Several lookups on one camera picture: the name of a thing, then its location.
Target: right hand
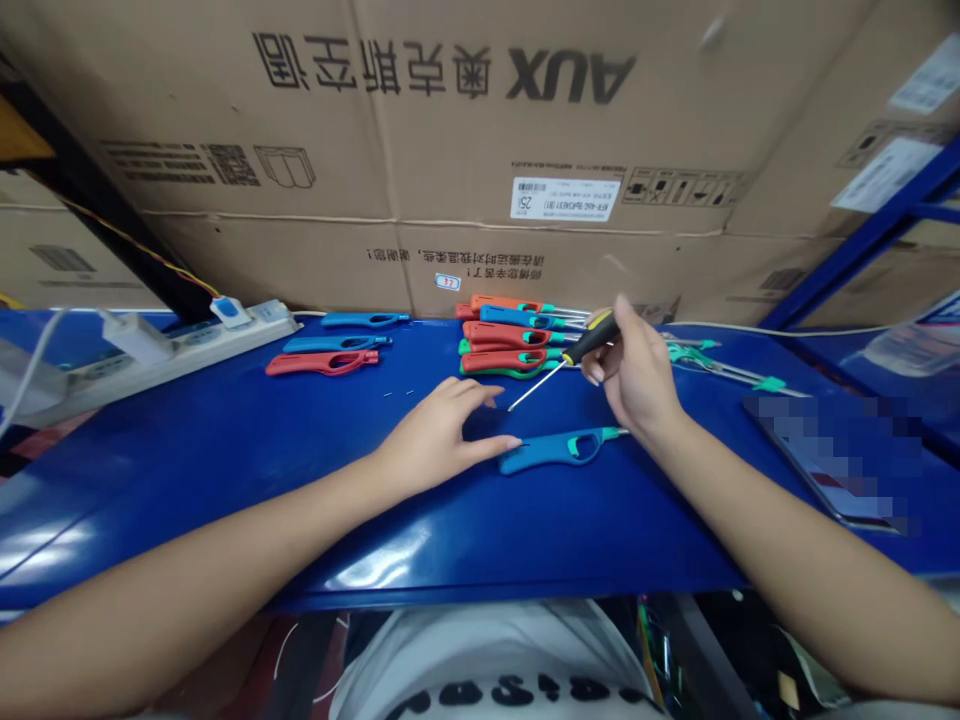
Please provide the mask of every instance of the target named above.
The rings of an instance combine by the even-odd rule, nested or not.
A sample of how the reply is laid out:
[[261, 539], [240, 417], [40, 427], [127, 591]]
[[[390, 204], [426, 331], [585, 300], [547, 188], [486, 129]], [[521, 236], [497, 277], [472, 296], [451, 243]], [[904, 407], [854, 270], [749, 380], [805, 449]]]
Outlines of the right hand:
[[603, 383], [613, 414], [640, 442], [677, 431], [688, 418], [673, 384], [666, 343], [623, 295], [617, 296], [613, 312], [620, 337], [612, 347], [583, 358], [584, 377], [594, 385]]

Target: blue table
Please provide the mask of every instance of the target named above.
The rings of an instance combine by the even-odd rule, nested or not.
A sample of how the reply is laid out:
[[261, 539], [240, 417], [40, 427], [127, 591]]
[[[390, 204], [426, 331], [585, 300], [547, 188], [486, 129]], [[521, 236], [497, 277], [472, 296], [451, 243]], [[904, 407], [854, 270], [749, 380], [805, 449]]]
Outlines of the blue table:
[[[151, 325], [166, 330], [177, 322], [170, 311], [142, 313]], [[44, 325], [53, 316], [52, 310], [0, 310], [0, 337], [33, 352]], [[103, 320], [95, 312], [74, 310], [64, 316], [50, 338], [43, 359], [51, 365], [69, 368], [90, 365], [119, 352], [102, 337]]]
[[879, 334], [790, 338], [785, 344], [865, 395], [920, 400], [924, 442], [960, 467], [960, 366], [928, 378], [904, 377], [884, 370], [861, 354]]
[[[301, 331], [323, 334], [316, 322]], [[682, 337], [704, 330], [677, 328]], [[711, 351], [812, 394], [843, 392], [777, 342], [709, 331]], [[321, 477], [373, 450], [458, 365], [459, 323], [390, 331], [376, 367], [269, 378], [282, 342], [101, 411], [0, 486], [0, 611], [7, 617], [137, 553]], [[677, 371], [684, 406], [761, 472], [812, 498], [741, 407], [746, 386]], [[506, 404], [528, 384], [508, 378]], [[484, 382], [493, 382], [485, 378]], [[465, 434], [541, 435], [614, 424], [602, 391], [561, 371], [516, 413], [481, 411]], [[920, 537], [863, 534], [911, 572], [960, 569], [960, 474], [932, 454], [910, 496]], [[743, 586], [745, 579], [630, 438], [583, 468], [503, 477], [484, 463], [344, 538], [273, 608], [598, 596]]]

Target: screwdriver handle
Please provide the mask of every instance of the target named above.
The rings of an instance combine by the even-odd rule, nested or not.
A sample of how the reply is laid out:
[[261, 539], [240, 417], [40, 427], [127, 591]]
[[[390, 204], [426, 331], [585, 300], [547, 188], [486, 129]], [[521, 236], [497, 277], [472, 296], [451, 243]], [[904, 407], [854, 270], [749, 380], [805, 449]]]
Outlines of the screwdriver handle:
[[607, 310], [586, 327], [579, 340], [563, 351], [563, 359], [570, 365], [576, 365], [584, 355], [603, 347], [619, 334], [620, 328], [613, 317], [613, 310]]

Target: barcode label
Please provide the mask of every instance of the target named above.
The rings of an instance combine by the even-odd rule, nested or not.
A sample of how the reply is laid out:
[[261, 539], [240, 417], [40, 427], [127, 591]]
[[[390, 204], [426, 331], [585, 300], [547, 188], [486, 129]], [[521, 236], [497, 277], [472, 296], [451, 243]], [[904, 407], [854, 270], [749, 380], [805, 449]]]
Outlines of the barcode label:
[[62, 272], [96, 272], [93, 265], [88, 263], [73, 248], [59, 245], [34, 245], [30, 252], [43, 260], [54, 270]]
[[783, 270], [774, 270], [770, 276], [763, 281], [761, 290], [779, 290], [785, 292], [793, 289], [800, 282], [800, 278], [805, 275], [800, 268], [785, 268]]
[[206, 151], [207, 160], [225, 185], [260, 186], [257, 174], [247, 161], [247, 154], [239, 145], [210, 144], [200, 147]]
[[514, 178], [510, 217], [606, 222], [619, 193], [619, 180]]
[[960, 87], [960, 33], [940, 43], [933, 55], [890, 98], [894, 107], [929, 115]]
[[874, 213], [909, 183], [942, 148], [895, 138], [830, 203], [844, 210]]

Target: screwdriver shaft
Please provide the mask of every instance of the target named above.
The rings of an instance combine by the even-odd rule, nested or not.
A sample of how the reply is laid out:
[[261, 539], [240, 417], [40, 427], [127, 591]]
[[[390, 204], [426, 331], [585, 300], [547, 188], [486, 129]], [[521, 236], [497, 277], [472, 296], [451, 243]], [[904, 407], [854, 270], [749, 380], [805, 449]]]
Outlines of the screwdriver shaft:
[[525, 399], [530, 393], [532, 393], [532, 392], [533, 392], [534, 390], [536, 390], [538, 387], [540, 387], [541, 385], [543, 385], [547, 380], [549, 380], [550, 378], [552, 378], [552, 377], [553, 377], [553, 374], [554, 374], [555, 372], [557, 372], [557, 370], [559, 370], [560, 368], [564, 367], [565, 365], [567, 365], [567, 363], [566, 363], [566, 362], [562, 362], [562, 363], [560, 363], [559, 365], [557, 365], [553, 370], [551, 370], [549, 373], [547, 373], [546, 375], [544, 375], [542, 380], [540, 380], [536, 385], [534, 385], [532, 388], [530, 388], [529, 390], [527, 390], [523, 395], [521, 395], [521, 396], [519, 397], [519, 399], [517, 399], [517, 400], [513, 403], [513, 405], [511, 405], [510, 407], [508, 407], [508, 408], [507, 408], [507, 412], [513, 412], [513, 409], [514, 409], [517, 405], [519, 405], [520, 403], [522, 403], [522, 402], [524, 401], [524, 399]]

